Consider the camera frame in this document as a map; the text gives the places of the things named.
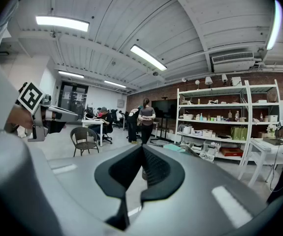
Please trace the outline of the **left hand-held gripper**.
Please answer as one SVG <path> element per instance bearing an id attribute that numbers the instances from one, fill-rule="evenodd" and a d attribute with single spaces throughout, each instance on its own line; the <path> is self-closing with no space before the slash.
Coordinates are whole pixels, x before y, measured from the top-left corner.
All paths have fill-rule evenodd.
<path id="1" fill-rule="evenodd" d="M 19 92 L 17 100 L 30 112 L 33 121 L 29 142 L 42 142 L 47 133 L 60 133 L 67 122 L 78 120 L 78 114 L 51 105 L 51 96 L 32 82 L 24 83 Z"/>

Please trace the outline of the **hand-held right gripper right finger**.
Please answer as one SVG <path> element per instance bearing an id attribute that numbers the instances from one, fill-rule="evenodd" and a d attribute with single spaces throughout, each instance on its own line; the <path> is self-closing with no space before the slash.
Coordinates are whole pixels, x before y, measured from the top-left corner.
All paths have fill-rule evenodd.
<path id="1" fill-rule="evenodd" d="M 256 236 L 256 217 L 266 208 L 260 197 L 219 166 L 162 147 L 144 151 L 178 162 L 185 173 L 166 199 L 145 201 L 131 225 L 133 236 Z"/>

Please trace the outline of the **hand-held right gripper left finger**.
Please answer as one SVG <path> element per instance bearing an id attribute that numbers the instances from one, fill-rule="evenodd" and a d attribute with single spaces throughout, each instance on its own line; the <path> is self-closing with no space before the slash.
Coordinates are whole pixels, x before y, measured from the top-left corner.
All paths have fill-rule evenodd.
<path id="1" fill-rule="evenodd" d="M 47 160 L 31 150 L 35 200 L 31 230 L 37 236 L 143 236 L 129 223 L 126 189 L 118 179 L 141 146 L 91 156 Z"/>

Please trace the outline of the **person's left forearm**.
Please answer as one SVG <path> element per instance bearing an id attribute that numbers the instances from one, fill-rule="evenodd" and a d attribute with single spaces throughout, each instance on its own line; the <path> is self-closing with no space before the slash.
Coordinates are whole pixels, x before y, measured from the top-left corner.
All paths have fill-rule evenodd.
<path id="1" fill-rule="evenodd" d="M 33 126 L 30 112 L 16 104 L 13 106 L 6 123 L 15 124 L 24 127 L 25 129 L 32 129 Z"/>

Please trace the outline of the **light teal cloth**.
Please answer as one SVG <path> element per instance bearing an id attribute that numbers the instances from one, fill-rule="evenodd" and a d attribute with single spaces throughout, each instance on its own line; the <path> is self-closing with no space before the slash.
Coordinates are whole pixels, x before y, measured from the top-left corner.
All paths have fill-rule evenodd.
<path id="1" fill-rule="evenodd" d="M 172 151 L 176 151 L 176 152 L 186 152 L 186 150 L 184 148 L 179 147 L 175 144 L 165 144 L 163 146 L 163 148 L 169 149 L 169 150 L 172 150 Z"/>

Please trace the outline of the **flat red box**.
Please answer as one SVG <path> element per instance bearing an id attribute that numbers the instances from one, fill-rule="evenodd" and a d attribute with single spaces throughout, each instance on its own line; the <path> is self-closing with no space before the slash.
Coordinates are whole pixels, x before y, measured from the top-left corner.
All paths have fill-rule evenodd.
<path id="1" fill-rule="evenodd" d="M 238 147 L 222 147 L 220 149 L 221 153 L 225 157 L 242 157 L 243 156 L 243 151 L 238 148 Z"/>

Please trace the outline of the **dark glass double door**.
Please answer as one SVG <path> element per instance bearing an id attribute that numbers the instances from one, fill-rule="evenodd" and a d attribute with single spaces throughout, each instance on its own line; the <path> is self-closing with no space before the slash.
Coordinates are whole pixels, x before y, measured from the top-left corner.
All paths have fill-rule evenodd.
<path id="1" fill-rule="evenodd" d="M 83 119 L 88 86 L 62 81 L 58 97 L 58 107 L 78 114 L 78 122 Z"/>

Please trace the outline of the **white office desk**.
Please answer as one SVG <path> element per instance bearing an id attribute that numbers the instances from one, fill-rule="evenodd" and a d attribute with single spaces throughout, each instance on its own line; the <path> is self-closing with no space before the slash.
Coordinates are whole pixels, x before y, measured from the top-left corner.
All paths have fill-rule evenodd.
<path id="1" fill-rule="evenodd" d="M 102 146 L 102 137 L 103 137 L 103 124 L 104 122 L 101 119 L 84 119 L 82 120 L 82 126 L 88 127 L 90 125 L 99 125 L 99 145 Z"/>

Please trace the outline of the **dark wicker round chair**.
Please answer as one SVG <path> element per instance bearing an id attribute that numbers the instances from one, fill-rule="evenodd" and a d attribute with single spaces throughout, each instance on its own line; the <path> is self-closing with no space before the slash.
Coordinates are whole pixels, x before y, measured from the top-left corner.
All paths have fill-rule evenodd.
<path id="1" fill-rule="evenodd" d="M 86 127 L 76 127 L 70 132 L 70 138 L 75 147 L 73 157 L 75 157 L 76 151 L 80 150 L 80 155 L 83 155 L 85 150 L 90 153 L 91 149 L 98 149 L 98 139 L 97 134 L 89 128 Z"/>

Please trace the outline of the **long ceiling light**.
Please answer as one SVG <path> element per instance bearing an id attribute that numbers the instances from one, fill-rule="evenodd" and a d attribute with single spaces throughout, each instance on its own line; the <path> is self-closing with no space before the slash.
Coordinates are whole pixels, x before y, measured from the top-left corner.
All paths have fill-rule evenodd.
<path id="1" fill-rule="evenodd" d="M 84 79 L 83 75 L 79 75 L 79 74 L 75 74 L 75 73 L 70 73 L 70 72 L 66 72 L 66 71 L 58 71 L 58 73 L 62 76 L 69 76 L 69 77 Z"/>
<path id="2" fill-rule="evenodd" d="M 283 14 L 283 9 L 281 7 L 281 4 L 278 0 L 274 1 L 275 4 L 275 8 L 274 8 L 274 19 L 273 19 L 273 24 L 272 24 L 272 29 L 270 31 L 270 35 L 266 44 L 266 49 L 267 50 L 272 50 L 278 34 L 279 34 L 279 30 L 281 28 L 281 24 L 282 24 L 282 14 Z"/>
<path id="3" fill-rule="evenodd" d="M 57 16 L 36 16 L 35 19 L 40 26 L 65 27 L 83 32 L 87 32 L 90 25 L 84 21 Z"/>
<path id="4" fill-rule="evenodd" d="M 120 87 L 120 88 L 126 88 L 126 86 L 124 86 L 124 85 L 120 85 L 120 84 L 117 84 L 117 83 L 114 83 L 114 82 L 111 82 L 111 81 L 107 81 L 107 80 L 104 80 L 104 83 L 110 84 L 110 85 L 113 85 L 113 86 L 116 86 L 116 87 Z"/>
<path id="5" fill-rule="evenodd" d="M 165 71 L 167 69 L 167 67 L 164 64 L 162 64 L 160 61 L 158 61 L 156 58 L 154 58 L 152 55 L 150 55 L 148 52 L 146 52 L 145 50 L 143 50 L 137 45 L 133 45 L 130 51 L 135 53 L 139 57 L 143 58 L 148 63 L 152 64 L 160 71 Z"/>

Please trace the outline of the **green paper bags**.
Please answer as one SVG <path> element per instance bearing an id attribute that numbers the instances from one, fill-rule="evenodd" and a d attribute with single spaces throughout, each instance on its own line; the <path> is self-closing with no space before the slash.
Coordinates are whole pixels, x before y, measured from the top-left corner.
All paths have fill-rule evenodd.
<path id="1" fill-rule="evenodd" d="M 233 140 L 245 141 L 247 139 L 248 128 L 247 127 L 232 127 L 231 138 Z"/>

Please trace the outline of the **white side table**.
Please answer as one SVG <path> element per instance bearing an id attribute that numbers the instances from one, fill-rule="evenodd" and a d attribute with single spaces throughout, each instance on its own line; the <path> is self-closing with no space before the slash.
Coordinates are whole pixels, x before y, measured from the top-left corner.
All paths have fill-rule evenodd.
<path id="1" fill-rule="evenodd" d="M 256 164 L 256 169 L 248 183 L 248 187 L 252 187 L 260 176 L 263 166 L 270 166 L 270 172 L 265 180 L 266 183 L 274 177 L 274 171 L 278 165 L 283 165 L 283 145 L 273 145 L 260 138 L 250 138 L 248 146 L 245 149 L 241 162 L 240 180 L 246 171 L 248 162 L 253 160 Z"/>

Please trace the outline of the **white flower vase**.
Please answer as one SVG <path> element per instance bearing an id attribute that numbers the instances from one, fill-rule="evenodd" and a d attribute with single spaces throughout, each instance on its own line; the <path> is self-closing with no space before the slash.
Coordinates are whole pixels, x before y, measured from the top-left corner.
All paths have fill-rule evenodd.
<path id="1" fill-rule="evenodd" d="M 267 126 L 267 136 L 266 137 L 269 138 L 269 139 L 275 139 L 276 138 L 276 134 L 275 134 L 276 129 L 277 129 L 276 125 L 269 124 Z"/>

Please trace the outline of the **white metal shelf unit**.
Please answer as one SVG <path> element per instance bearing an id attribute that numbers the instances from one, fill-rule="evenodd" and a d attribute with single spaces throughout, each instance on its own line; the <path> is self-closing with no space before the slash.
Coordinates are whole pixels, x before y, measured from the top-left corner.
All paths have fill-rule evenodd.
<path id="1" fill-rule="evenodd" d="M 275 102 L 264 102 L 264 103 L 253 103 L 252 101 L 252 95 L 253 94 L 264 94 L 268 96 L 269 91 L 275 89 L 276 90 L 276 101 Z M 226 95 L 238 95 L 240 96 L 240 102 L 239 103 L 217 103 L 217 104 L 201 104 L 196 103 L 192 104 L 190 103 L 190 98 L 195 99 L 201 99 L 202 97 L 215 97 L 216 99 L 220 99 L 222 96 Z M 281 110 L 281 103 L 280 103 L 280 91 L 278 87 L 277 80 L 274 80 L 273 84 L 266 84 L 266 85 L 250 85 L 248 80 L 245 80 L 245 85 L 241 86 L 229 86 L 229 87 L 220 87 L 220 88 L 206 88 L 206 89 L 196 89 L 196 90 L 188 90 L 188 91 L 180 91 L 177 90 L 177 113 L 179 111 L 183 111 L 183 117 L 178 117 L 176 119 L 176 128 L 175 128 L 175 135 L 174 135 L 174 142 L 176 143 L 178 141 L 179 137 L 192 137 L 192 138 L 199 138 L 203 140 L 208 141 L 218 141 L 218 142 L 225 142 L 225 143 L 234 143 L 239 145 L 244 145 L 243 153 L 242 155 L 237 158 L 234 156 L 229 157 L 230 160 L 239 160 L 240 166 L 244 164 L 245 156 L 248 153 L 248 149 L 250 148 L 250 140 L 251 140 L 251 134 L 252 134 L 252 127 L 254 125 L 276 125 L 276 121 L 253 121 L 253 110 L 254 108 L 267 108 L 271 110 L 274 106 L 278 107 L 278 110 Z M 192 117 L 191 119 L 185 117 L 185 109 L 207 109 L 210 110 L 212 108 L 219 108 L 219 109 L 234 109 L 238 112 L 240 112 L 243 116 L 245 116 L 245 111 L 248 112 L 248 115 L 246 116 L 246 121 L 211 121 L 211 120 L 204 120 L 203 114 L 200 114 L 200 118 L 198 120 L 195 119 L 195 117 Z M 204 124 L 223 124 L 223 125 L 245 125 L 248 128 L 248 132 L 246 135 L 245 140 L 235 140 L 233 138 L 220 138 L 218 134 L 215 135 L 215 137 L 212 136 L 197 136 L 192 133 L 184 133 L 183 129 L 180 131 L 179 128 L 179 122 L 193 122 L 193 123 L 204 123 Z"/>

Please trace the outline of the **white ceiling air conditioner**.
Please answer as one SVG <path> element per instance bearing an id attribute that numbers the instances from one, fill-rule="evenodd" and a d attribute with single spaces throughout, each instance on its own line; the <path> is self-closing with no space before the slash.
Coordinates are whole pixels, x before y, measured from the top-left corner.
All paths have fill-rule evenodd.
<path id="1" fill-rule="evenodd" d="M 255 65 L 251 51 L 225 54 L 212 57 L 214 73 L 247 71 Z"/>

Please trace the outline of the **black wall screen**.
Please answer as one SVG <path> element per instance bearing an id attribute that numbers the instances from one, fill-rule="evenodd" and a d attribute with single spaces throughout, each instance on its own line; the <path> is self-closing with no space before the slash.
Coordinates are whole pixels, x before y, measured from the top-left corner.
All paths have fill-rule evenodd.
<path id="1" fill-rule="evenodd" d="M 157 118 L 171 118 L 176 119 L 177 115 L 177 100 L 176 99 L 164 99 L 152 101 L 153 107 Z"/>

